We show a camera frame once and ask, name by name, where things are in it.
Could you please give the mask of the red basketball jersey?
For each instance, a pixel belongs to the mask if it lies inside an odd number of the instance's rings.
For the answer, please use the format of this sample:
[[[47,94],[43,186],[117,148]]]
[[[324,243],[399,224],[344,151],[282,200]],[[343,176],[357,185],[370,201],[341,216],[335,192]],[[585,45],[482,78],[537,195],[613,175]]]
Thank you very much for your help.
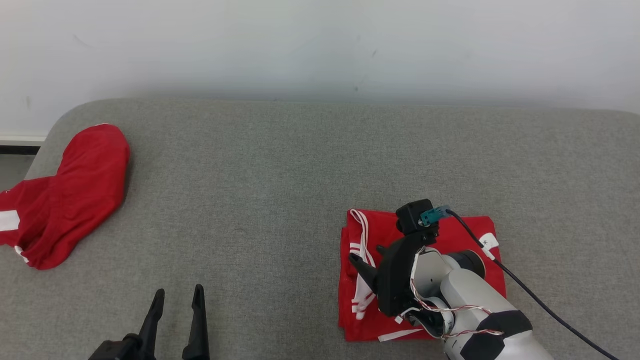
[[[485,234],[496,236],[495,224],[488,216],[463,217],[464,222],[478,239]],[[410,325],[406,320],[391,319],[378,309],[377,297],[361,280],[349,261],[349,255],[361,255],[366,264],[378,267],[382,256],[377,246],[390,246],[403,234],[396,227],[397,216],[393,212],[350,209],[346,214],[346,226],[340,238],[340,275],[338,283],[338,325],[343,328],[348,342],[373,342],[391,340],[433,340],[422,328]],[[489,260],[471,239],[467,231],[454,218],[439,222],[439,236],[432,246],[442,255],[466,249],[480,255],[486,266],[485,280],[501,296],[507,297],[505,274]]]

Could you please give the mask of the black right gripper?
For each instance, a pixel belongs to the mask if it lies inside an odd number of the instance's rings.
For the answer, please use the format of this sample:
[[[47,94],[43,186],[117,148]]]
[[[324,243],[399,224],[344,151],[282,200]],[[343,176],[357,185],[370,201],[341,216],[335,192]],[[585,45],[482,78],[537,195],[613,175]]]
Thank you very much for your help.
[[[386,316],[400,316],[410,308],[419,308],[418,301],[410,289],[410,274],[416,253],[437,241],[439,229],[431,228],[395,240],[390,246],[375,247],[382,257],[376,267],[369,252],[349,253],[349,262],[357,272],[354,296],[377,296],[378,308]]]

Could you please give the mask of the red shorts with white stripe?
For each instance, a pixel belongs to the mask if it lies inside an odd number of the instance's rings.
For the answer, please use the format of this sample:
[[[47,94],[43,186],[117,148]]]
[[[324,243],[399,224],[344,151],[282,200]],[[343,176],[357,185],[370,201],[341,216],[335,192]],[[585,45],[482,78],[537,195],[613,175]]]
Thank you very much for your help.
[[[39,271],[54,269],[122,203],[130,145],[115,125],[78,132],[57,172],[0,192],[0,246]]]

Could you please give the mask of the white wall baseboard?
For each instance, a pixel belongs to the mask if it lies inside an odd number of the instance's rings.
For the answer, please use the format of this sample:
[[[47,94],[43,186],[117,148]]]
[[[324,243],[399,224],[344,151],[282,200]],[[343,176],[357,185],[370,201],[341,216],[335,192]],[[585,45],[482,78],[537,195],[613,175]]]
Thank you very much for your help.
[[[0,134],[0,146],[41,147],[46,138],[46,136]]]

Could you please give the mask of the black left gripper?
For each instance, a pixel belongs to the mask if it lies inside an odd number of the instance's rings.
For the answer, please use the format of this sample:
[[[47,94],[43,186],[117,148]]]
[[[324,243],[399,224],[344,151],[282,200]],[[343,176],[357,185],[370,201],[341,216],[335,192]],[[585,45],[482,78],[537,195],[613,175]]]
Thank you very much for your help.
[[[103,341],[87,360],[156,360],[158,323],[163,316],[165,290],[155,292],[139,333],[128,333],[120,341]],[[211,360],[204,287],[195,285],[191,303],[189,340],[182,360]]]

